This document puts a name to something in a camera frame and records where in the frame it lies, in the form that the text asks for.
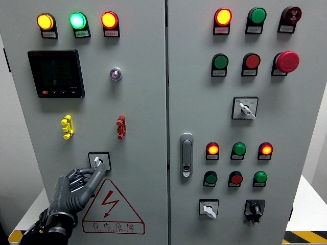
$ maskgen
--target emergency stop button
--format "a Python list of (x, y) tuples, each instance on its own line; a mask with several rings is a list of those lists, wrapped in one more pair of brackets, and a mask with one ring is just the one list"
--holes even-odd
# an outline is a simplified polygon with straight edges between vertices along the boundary
[(294, 51), (285, 51), (275, 56), (271, 71), (272, 76), (287, 76), (295, 71), (300, 63), (299, 55)]

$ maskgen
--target meter display screen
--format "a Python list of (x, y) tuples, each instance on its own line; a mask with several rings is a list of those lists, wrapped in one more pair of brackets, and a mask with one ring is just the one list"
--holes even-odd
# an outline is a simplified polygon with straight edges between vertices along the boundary
[(84, 97), (77, 50), (29, 51), (28, 57), (40, 98)]

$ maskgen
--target unlit green indicator light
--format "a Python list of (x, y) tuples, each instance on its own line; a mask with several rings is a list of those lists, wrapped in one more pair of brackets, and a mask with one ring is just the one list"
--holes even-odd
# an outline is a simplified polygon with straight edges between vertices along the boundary
[(69, 17), (69, 21), (72, 27), (75, 29), (82, 29), (86, 25), (86, 18), (84, 14), (80, 12), (72, 13), (71, 16)]

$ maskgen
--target yellow and black hazard stripe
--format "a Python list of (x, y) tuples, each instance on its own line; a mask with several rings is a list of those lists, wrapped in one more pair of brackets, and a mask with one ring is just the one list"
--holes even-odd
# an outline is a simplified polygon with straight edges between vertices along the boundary
[(17, 244), (25, 232), (26, 231), (14, 230), (8, 238), (9, 243), (12, 245)]
[(283, 243), (327, 244), (327, 231), (287, 231)]

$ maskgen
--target yellow indicator light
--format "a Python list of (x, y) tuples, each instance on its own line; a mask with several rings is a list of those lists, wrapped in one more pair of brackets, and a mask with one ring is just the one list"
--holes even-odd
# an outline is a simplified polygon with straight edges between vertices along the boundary
[(111, 11), (105, 12), (101, 16), (101, 22), (102, 22), (102, 25), (105, 28), (112, 29), (112, 28), (115, 28), (117, 26), (118, 17), (117, 17), (117, 15), (115, 13), (113, 13)]
[(218, 153), (218, 147), (215, 146), (215, 145), (212, 145), (209, 147), (208, 149), (208, 152), (211, 154), (211, 155), (214, 155), (214, 154), (217, 154)]
[(42, 30), (50, 30), (54, 25), (54, 18), (48, 13), (39, 14), (37, 17), (37, 24)]
[(261, 152), (264, 155), (269, 155), (270, 153), (272, 153), (272, 147), (267, 145), (261, 149)]
[(231, 11), (229, 9), (220, 9), (216, 13), (216, 22), (221, 26), (226, 26), (230, 23), (232, 18)]

